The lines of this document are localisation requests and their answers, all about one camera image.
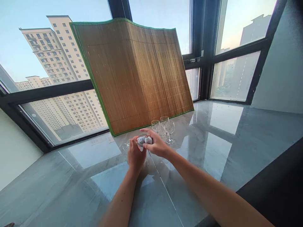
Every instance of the gray wall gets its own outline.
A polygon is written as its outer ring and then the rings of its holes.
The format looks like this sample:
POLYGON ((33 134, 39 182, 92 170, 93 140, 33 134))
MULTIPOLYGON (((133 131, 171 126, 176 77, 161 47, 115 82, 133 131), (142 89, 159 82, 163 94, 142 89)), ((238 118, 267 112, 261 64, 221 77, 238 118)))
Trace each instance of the gray wall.
POLYGON ((268 52, 252 107, 303 113, 303 26, 288 0, 268 52))

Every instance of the blue sky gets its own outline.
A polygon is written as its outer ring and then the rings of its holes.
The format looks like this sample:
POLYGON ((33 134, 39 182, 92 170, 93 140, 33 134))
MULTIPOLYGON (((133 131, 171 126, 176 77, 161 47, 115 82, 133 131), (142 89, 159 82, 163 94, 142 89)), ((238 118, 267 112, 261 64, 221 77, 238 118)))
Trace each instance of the blue sky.
MULTIPOLYGON (((275 0, 228 0, 222 45, 234 45, 244 26, 261 14, 272 14, 275 0)), ((105 21, 111 19, 107 0, 34 0, 3 1, 0 7, 0 64, 14 81, 27 76, 47 77, 32 53, 21 28, 51 27, 46 15, 69 15, 72 21, 105 21)), ((189 0, 129 0, 135 23, 176 28, 182 54, 189 53, 189 0)))

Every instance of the marble countertop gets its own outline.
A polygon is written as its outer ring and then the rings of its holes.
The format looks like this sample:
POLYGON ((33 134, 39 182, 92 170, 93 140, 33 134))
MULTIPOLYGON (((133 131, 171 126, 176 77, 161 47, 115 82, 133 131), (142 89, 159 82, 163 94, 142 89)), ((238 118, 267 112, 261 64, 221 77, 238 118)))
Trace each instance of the marble countertop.
MULTIPOLYGON (((172 119, 181 156, 234 191, 303 136, 303 116, 201 101, 172 119)), ((106 133, 42 156, 0 192, 0 226, 96 226, 128 169, 138 130, 106 133)), ((129 226, 196 226, 208 214, 174 166, 147 155, 129 226)))

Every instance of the window frame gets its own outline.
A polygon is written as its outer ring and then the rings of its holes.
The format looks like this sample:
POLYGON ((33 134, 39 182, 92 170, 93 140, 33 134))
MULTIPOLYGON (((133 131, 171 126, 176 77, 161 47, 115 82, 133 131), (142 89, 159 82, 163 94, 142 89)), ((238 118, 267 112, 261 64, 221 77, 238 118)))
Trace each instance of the window frame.
MULTIPOLYGON (((272 15, 266 37, 253 43, 235 48, 228 52, 214 55, 217 24, 219 18, 220 0, 191 0, 190 1, 190 54, 183 55, 185 70, 200 68, 198 99, 193 102, 210 99, 210 89, 214 64, 237 56, 255 51, 261 51, 255 73, 253 75, 248 98, 245 103, 252 101, 253 91, 258 84, 260 74, 270 48, 274 33, 279 23, 287 0, 278 0, 272 15)), ((132 21, 131 9, 128 0, 108 0, 112 18, 127 18, 132 21)), ((30 139, 44 152, 62 148, 88 138, 107 133, 109 129, 100 130, 76 139, 53 145, 40 131, 39 127, 23 111, 21 105, 43 99, 68 95, 94 89, 90 79, 41 87, 10 93, 0 83, 0 108, 30 137, 30 139)))

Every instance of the bamboo blind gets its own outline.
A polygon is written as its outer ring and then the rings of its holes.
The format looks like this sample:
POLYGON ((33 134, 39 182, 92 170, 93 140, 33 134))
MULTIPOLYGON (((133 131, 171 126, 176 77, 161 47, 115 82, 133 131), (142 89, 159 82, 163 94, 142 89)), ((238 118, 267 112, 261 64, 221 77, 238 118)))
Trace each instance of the bamboo blind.
POLYGON ((176 29, 70 23, 113 136, 193 110, 176 29))

